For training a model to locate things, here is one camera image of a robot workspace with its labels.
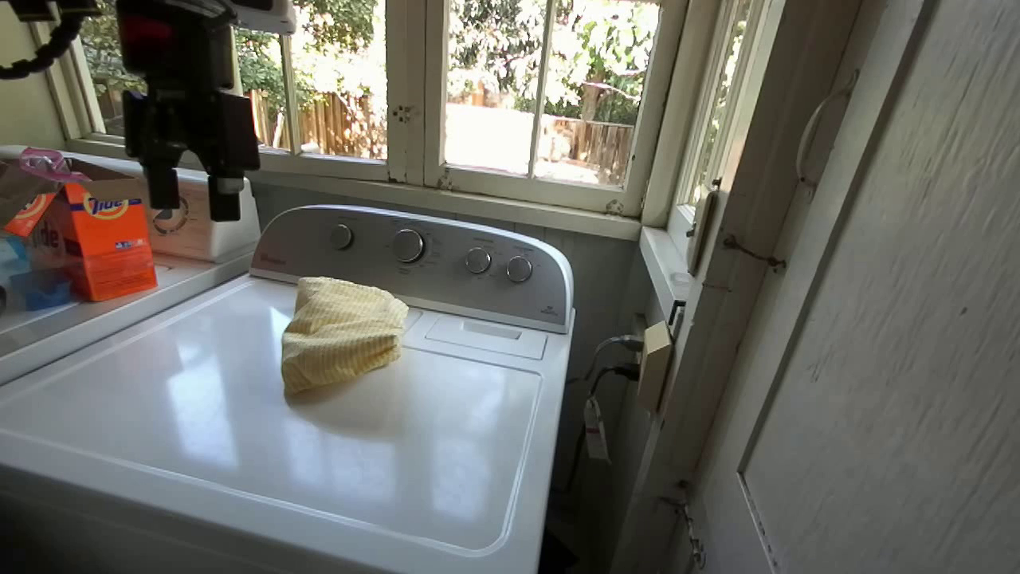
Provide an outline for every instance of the door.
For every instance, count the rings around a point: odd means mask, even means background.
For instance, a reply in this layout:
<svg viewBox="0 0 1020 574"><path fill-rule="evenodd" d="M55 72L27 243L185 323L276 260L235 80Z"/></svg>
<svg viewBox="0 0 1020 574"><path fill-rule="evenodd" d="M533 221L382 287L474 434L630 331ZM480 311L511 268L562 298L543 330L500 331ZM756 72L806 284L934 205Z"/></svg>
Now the door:
<svg viewBox="0 0 1020 574"><path fill-rule="evenodd" d="M700 460L693 570L1020 570L1020 11L871 11Z"/></svg>

